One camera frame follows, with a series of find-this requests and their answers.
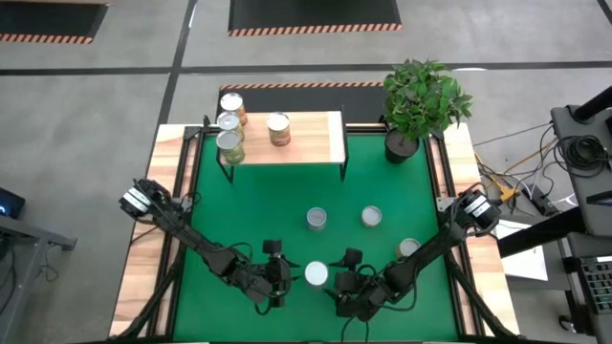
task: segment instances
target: green tabletop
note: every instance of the green tabletop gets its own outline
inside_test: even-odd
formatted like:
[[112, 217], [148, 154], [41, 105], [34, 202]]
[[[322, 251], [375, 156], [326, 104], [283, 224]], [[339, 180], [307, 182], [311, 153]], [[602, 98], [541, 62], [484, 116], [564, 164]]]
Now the green tabletop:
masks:
[[[252, 244], [255, 263], [266, 239], [282, 239], [287, 258], [301, 265], [338, 261], [348, 247], [363, 251], [363, 262], [381, 269], [395, 259], [404, 238], [421, 243], [438, 231], [427, 174], [425, 148], [400, 165], [384, 157], [384, 135], [349, 136], [346, 180], [337, 165], [237, 166], [229, 183], [215, 161], [214, 138], [206, 138], [197, 191], [203, 199], [193, 211], [193, 227], [210, 240], [230, 245]], [[363, 227], [361, 211], [374, 205], [382, 222]], [[321, 232], [308, 228], [306, 212], [327, 211]], [[333, 287], [330, 268], [327, 286]], [[418, 301], [412, 312], [380, 310], [370, 320], [370, 340], [453, 340], [454, 325], [447, 273], [442, 259], [423, 270]], [[397, 306], [409, 305], [412, 293]], [[285, 307], [258, 315], [240, 290], [213, 276], [202, 259], [188, 252], [174, 339], [177, 341], [339, 341], [346, 318], [336, 317], [333, 300], [304, 279], [294, 282]], [[363, 340], [365, 325], [353, 321], [347, 340]]]

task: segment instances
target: green leaves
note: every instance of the green leaves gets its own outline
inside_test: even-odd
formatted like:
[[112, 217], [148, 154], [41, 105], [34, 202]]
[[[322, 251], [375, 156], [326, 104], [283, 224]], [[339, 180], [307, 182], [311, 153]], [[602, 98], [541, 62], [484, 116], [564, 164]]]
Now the green leaves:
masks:
[[386, 120], [407, 139], [423, 138], [432, 129], [444, 131], [453, 118], [459, 123], [471, 117], [472, 97], [452, 77], [438, 74], [446, 70], [437, 61], [407, 59], [384, 79]]

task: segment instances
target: black plant pot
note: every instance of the black plant pot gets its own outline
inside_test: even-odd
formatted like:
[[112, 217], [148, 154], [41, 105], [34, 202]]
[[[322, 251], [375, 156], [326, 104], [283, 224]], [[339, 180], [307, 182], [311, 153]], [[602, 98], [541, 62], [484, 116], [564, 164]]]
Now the black plant pot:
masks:
[[391, 163], [402, 163], [419, 150], [419, 140], [406, 140], [404, 134], [392, 129], [384, 139], [384, 156]]

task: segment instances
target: black floor mat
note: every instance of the black floor mat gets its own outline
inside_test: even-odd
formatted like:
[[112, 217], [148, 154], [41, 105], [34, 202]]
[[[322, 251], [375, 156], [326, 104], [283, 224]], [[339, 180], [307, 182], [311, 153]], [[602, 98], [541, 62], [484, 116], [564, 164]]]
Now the black floor mat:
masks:
[[231, 0], [229, 35], [393, 31], [396, 0]]
[[0, 42], [90, 44], [108, 4], [0, 2]]
[[386, 92], [381, 82], [227, 85], [227, 93], [242, 96], [248, 112], [337, 111], [346, 123], [376, 123], [383, 114]]

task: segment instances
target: white paper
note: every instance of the white paper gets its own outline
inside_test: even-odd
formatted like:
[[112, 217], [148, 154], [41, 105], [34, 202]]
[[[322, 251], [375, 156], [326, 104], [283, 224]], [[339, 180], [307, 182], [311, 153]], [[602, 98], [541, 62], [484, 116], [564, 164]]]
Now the white paper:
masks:
[[[499, 225], [495, 227], [494, 233], [498, 239], [502, 239], [530, 226], [531, 225], [500, 220]], [[548, 281], [546, 261], [544, 260], [544, 250], [542, 246], [530, 248], [526, 251], [503, 258], [501, 263], [507, 275]]]

